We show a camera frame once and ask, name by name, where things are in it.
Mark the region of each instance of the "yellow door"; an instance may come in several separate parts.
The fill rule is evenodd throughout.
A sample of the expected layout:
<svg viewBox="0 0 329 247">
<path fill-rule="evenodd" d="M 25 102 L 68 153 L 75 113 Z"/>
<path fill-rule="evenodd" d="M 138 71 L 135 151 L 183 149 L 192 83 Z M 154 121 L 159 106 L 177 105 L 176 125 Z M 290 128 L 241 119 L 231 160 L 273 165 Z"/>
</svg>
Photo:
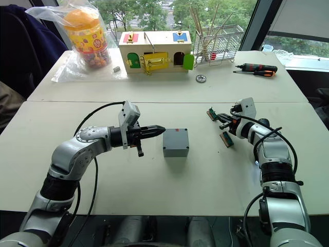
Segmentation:
<svg viewBox="0 0 329 247">
<path fill-rule="evenodd" d="M 161 68 L 168 68 L 168 52 L 157 52 L 144 55 L 145 70 L 152 71 Z"/>
</svg>

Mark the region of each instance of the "table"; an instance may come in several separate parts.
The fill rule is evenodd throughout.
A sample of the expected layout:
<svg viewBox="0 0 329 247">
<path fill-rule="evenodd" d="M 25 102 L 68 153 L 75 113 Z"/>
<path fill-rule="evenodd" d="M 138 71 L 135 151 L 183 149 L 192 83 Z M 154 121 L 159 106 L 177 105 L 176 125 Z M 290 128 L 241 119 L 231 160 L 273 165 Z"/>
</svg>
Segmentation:
<svg viewBox="0 0 329 247">
<path fill-rule="evenodd" d="M 42 186 L 51 154 L 70 139 L 79 122 L 102 105 L 91 102 L 25 102 L 0 136 L 0 209 L 27 211 Z M 188 128 L 187 158 L 164 158 L 162 136 L 142 140 L 145 156 L 135 148 L 115 148 L 98 156 L 99 186 L 92 214 L 240 216 L 261 191 L 252 145 L 233 137 L 226 148 L 218 123 L 206 111 L 229 113 L 230 103 L 139 103 L 141 126 Z M 257 118 L 266 117 L 296 149 L 296 179 L 309 214 L 329 214 L 326 187 L 329 132 L 308 103 L 256 103 Z M 118 125 L 119 106 L 101 110 L 85 126 Z M 95 166 L 81 180 L 78 213 L 88 210 Z M 258 215 L 256 203 L 250 215 Z"/>
<path fill-rule="evenodd" d="M 271 52 L 238 51 L 234 63 L 224 61 L 220 66 L 199 65 L 188 73 L 129 74 L 113 73 L 112 68 L 123 61 L 118 49 L 111 49 L 112 64 L 97 70 L 79 82 L 53 82 L 58 68 L 65 64 L 71 51 L 63 53 L 28 101 L 109 102 L 130 100 L 133 102 L 236 102 L 253 97 L 255 102 L 308 102 L 283 65 Z M 274 78 L 234 74 L 236 65 L 260 63 L 275 65 L 278 73 Z M 207 77 L 204 84 L 195 77 Z"/>
</svg>

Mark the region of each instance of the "white wall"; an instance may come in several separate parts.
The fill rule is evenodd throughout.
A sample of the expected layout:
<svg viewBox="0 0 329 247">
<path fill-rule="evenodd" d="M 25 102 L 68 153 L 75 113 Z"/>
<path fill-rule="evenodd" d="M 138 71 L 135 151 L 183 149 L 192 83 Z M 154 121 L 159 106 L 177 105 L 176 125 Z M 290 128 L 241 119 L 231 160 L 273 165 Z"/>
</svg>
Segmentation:
<svg viewBox="0 0 329 247">
<path fill-rule="evenodd" d="M 0 6 L 10 5 L 10 4 L 16 4 L 26 9 L 32 7 L 29 0 L 0 0 Z"/>
<path fill-rule="evenodd" d="M 329 0 L 283 0 L 270 31 L 329 39 Z"/>
</svg>

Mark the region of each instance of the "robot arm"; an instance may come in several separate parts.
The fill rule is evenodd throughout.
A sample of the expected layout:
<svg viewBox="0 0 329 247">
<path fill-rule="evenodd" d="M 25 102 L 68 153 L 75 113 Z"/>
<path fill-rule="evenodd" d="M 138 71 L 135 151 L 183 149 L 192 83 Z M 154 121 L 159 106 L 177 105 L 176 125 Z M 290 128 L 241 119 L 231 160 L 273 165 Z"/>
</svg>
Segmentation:
<svg viewBox="0 0 329 247">
<path fill-rule="evenodd" d="M 120 127 L 87 127 L 60 144 L 52 154 L 47 177 L 20 232 L 0 240 L 0 246 L 59 246 L 71 224 L 68 209 L 78 182 L 93 158 L 121 146 L 137 147 L 138 156 L 143 156 L 140 140 L 165 131 L 161 126 L 140 127 L 139 116 L 137 106 L 126 101 L 119 113 Z"/>
<path fill-rule="evenodd" d="M 229 127 L 229 132 L 255 145 L 271 130 L 244 119 L 255 118 L 256 109 L 252 98 L 238 101 L 231 109 L 233 116 L 218 114 L 220 128 Z M 260 119 L 269 127 L 267 119 Z M 261 170 L 260 183 L 263 197 L 259 200 L 260 222 L 271 234 L 271 247 L 320 247 L 310 233 L 310 221 L 303 201 L 300 185 L 295 180 L 289 149 L 286 142 L 276 133 L 265 138 L 257 146 L 257 158 Z"/>
</svg>

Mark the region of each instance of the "green door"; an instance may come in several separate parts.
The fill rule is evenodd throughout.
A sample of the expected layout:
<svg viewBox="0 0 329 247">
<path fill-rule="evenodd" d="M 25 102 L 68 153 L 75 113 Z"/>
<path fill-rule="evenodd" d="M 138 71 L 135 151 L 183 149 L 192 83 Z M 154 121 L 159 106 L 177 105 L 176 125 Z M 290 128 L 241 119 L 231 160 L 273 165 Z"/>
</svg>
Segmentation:
<svg viewBox="0 0 329 247">
<path fill-rule="evenodd" d="M 140 68 L 139 58 L 136 53 L 128 53 L 128 61 L 130 68 Z"/>
</svg>

